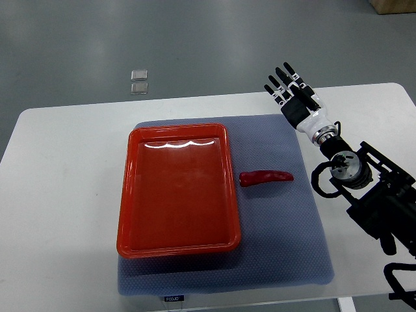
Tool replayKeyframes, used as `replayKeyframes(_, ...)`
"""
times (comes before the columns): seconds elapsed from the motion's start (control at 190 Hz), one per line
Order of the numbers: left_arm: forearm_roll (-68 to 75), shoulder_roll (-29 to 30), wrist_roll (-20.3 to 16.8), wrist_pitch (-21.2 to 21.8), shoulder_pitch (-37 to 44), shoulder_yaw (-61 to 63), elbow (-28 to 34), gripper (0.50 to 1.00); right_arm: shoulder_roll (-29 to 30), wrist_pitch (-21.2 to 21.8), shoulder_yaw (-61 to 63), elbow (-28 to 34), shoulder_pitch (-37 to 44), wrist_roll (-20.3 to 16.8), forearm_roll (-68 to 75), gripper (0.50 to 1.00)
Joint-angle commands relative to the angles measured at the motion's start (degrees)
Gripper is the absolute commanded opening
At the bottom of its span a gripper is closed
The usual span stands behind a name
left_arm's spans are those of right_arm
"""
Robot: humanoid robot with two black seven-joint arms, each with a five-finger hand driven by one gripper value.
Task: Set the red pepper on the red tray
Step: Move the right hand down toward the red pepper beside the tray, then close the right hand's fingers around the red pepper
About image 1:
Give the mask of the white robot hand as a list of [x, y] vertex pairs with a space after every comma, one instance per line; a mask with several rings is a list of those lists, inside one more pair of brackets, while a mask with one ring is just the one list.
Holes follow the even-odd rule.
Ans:
[[281, 112], [290, 125], [301, 133], [305, 133], [312, 143], [323, 143], [330, 137], [336, 136], [336, 126], [327, 119], [327, 109], [323, 101], [317, 96], [309, 85], [297, 74], [288, 62], [283, 63], [289, 73], [276, 67], [275, 72], [288, 90], [299, 89], [297, 95], [287, 91], [272, 75], [269, 81], [277, 88], [274, 91], [265, 84], [264, 89], [281, 105]]

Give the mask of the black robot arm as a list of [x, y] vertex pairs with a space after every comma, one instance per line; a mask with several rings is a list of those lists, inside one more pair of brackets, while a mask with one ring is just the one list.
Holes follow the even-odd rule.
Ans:
[[341, 136], [341, 123], [327, 119], [324, 102], [289, 63], [275, 72], [265, 90], [327, 159], [311, 173], [313, 190], [345, 198], [349, 217], [386, 255], [396, 254], [397, 242], [415, 255], [415, 179], [366, 142], [354, 151]]

